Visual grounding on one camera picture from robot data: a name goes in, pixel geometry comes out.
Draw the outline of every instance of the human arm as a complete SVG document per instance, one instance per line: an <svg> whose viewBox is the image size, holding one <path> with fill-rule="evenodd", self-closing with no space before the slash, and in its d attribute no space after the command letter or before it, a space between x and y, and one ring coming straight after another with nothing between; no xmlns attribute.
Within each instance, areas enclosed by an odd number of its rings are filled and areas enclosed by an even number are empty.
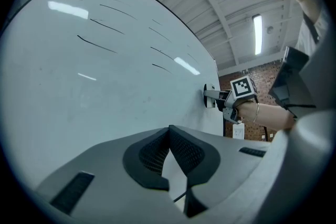
<svg viewBox="0 0 336 224"><path fill-rule="evenodd" d="M257 103L245 102L237 107L238 116L249 121L255 119ZM278 105L259 104L259 111L255 123L279 131L293 127L293 115Z"/></svg>

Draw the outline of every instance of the brick wall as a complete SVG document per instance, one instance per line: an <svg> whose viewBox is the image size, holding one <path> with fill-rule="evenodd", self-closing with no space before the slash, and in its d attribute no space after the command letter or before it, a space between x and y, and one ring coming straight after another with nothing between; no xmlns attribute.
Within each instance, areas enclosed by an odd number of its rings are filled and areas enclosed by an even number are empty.
<svg viewBox="0 0 336 224"><path fill-rule="evenodd" d="M221 90L231 89L230 81L238 79L240 77L249 75L255 82L258 90L258 101L264 104L276 105L274 98L268 94L276 75L281 67L281 61L275 61L267 63L261 66L253 67L242 72L236 72L228 74L219 78L219 84ZM265 134L264 128L251 121L243 119L245 123L245 139L247 140L260 140L261 136ZM233 125L230 122L226 122L226 136L232 137ZM267 129L267 133L275 135L276 131Z"/></svg>

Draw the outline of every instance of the fluorescent light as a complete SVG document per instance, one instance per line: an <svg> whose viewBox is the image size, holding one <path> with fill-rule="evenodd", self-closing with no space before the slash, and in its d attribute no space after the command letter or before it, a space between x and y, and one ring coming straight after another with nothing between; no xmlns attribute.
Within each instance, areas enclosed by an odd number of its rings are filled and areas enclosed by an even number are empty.
<svg viewBox="0 0 336 224"><path fill-rule="evenodd" d="M254 22L254 31L255 31L255 40L256 40L256 55L261 53L262 43L263 43L263 21L261 15L258 15L253 18Z"/></svg>
<svg viewBox="0 0 336 224"><path fill-rule="evenodd" d="M81 74L81 73L77 73L77 74L80 75L80 76L82 76L82 77L84 77L84 78L87 78L87 79L96 80L95 78L85 76L85 75L83 75L83 74Z"/></svg>
<svg viewBox="0 0 336 224"><path fill-rule="evenodd" d="M54 1L48 1L48 7L53 10L57 10L59 12L64 12L67 14L72 14L83 19L88 19L89 12L82 8L72 7L67 4L58 3Z"/></svg>
<svg viewBox="0 0 336 224"><path fill-rule="evenodd" d="M194 75L200 74L195 68L193 68L191 65L189 65L184 60L182 60L180 57L176 57L174 61L177 62L179 65L183 66L185 69L189 70L192 74Z"/></svg>

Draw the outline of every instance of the whiteboard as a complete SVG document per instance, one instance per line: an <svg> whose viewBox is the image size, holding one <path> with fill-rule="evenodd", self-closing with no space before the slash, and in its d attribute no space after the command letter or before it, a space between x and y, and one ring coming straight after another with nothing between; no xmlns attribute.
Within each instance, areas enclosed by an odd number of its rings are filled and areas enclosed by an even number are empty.
<svg viewBox="0 0 336 224"><path fill-rule="evenodd" d="M223 134L203 104L215 61L156 0L31 0L0 45L3 143L32 189L101 142L170 124ZM171 154L163 176L172 198L185 190Z"/></svg>

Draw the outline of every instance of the black strap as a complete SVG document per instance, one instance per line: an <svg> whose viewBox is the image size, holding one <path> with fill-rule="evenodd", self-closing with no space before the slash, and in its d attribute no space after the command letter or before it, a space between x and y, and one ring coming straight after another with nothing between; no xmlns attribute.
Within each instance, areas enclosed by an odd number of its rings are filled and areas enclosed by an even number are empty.
<svg viewBox="0 0 336 224"><path fill-rule="evenodd" d="M305 13L303 13L303 19L305 20L306 25L308 26L308 29L310 31L311 36L314 39L315 44L317 45L319 42L319 34L317 33L313 22L309 19L309 17Z"/></svg>

